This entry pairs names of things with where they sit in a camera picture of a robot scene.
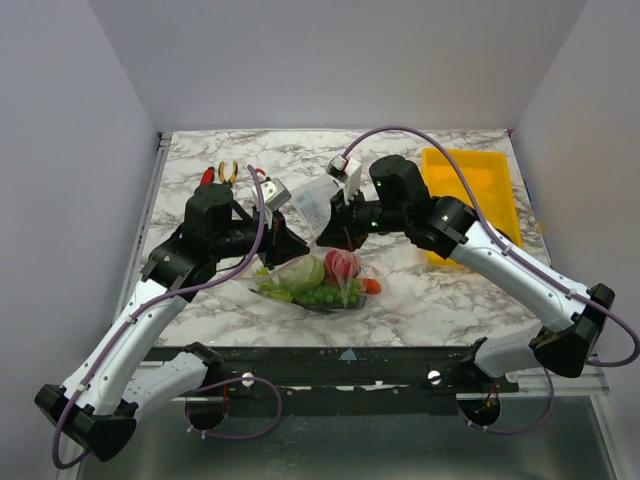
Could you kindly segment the green grapes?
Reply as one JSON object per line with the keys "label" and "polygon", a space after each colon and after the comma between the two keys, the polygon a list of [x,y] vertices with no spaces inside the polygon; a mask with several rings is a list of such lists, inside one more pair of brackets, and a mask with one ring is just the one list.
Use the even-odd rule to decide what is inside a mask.
{"label": "green grapes", "polygon": [[355,308],[366,297],[358,280],[347,283],[322,283],[294,295],[297,304],[316,309]]}

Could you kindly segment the clear zip top bag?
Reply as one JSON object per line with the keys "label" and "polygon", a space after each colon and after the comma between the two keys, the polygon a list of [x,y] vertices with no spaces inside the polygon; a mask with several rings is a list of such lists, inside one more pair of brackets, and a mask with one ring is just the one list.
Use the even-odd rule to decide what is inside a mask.
{"label": "clear zip top bag", "polygon": [[321,314],[362,310],[390,290],[359,254],[326,247],[272,269],[253,262],[239,282],[263,298]]}

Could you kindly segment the red tomato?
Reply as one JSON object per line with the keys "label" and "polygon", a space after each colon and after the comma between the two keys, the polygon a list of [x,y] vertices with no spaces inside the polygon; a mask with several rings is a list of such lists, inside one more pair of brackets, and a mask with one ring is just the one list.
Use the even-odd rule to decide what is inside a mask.
{"label": "red tomato", "polygon": [[331,249],[324,257],[325,277],[333,280],[348,280],[360,273],[360,260],[352,252]]}

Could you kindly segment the green cabbage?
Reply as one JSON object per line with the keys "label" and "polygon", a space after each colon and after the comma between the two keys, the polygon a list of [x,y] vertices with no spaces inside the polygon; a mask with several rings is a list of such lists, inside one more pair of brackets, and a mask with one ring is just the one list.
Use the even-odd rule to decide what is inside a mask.
{"label": "green cabbage", "polygon": [[324,277],[324,263],[313,255],[306,255],[281,272],[278,285],[296,295],[320,286]]}

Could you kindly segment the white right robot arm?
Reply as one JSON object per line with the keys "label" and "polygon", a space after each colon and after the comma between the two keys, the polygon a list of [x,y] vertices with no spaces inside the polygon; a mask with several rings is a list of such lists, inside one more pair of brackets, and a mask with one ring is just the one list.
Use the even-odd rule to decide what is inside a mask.
{"label": "white right robot arm", "polygon": [[402,232],[417,247],[482,275],[540,321],[538,327],[476,341],[459,370],[467,389],[480,392],[508,372],[538,366],[567,378],[582,374],[615,298],[609,287],[588,288],[562,276],[484,226],[465,202],[430,195],[417,165],[402,156],[370,166],[378,194],[373,201],[359,189],[359,162],[337,156],[327,172],[339,190],[318,245],[353,252],[373,233]]}

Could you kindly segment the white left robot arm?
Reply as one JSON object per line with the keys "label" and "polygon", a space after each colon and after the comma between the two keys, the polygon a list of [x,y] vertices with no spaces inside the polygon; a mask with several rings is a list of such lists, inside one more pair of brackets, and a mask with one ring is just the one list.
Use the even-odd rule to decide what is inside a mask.
{"label": "white left robot arm", "polygon": [[202,184],[185,206],[183,222],[154,248],[119,317],[89,357],[59,385],[45,384],[35,404],[67,436],[105,462],[129,442],[138,420],[183,392],[214,393],[222,380],[211,351],[196,344],[145,379],[133,375],[154,342],[205,289],[241,273],[257,258],[282,265],[309,251],[288,229],[282,205],[290,192],[277,179],[259,182],[245,212],[226,184]]}

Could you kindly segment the pale green celery stalk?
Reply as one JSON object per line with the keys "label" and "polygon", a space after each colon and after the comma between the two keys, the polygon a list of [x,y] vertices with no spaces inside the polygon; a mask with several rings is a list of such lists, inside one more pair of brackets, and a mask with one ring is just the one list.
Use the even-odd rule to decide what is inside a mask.
{"label": "pale green celery stalk", "polygon": [[281,288],[270,276],[266,267],[260,267],[253,275],[257,291],[260,295],[284,303],[292,303],[293,295]]}

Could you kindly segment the orange carrot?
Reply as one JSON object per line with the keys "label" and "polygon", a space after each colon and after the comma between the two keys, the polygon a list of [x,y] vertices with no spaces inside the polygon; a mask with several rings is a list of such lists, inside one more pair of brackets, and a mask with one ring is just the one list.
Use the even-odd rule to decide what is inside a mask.
{"label": "orange carrot", "polygon": [[367,295],[378,295],[382,291],[381,284],[373,278],[361,278],[360,283]]}

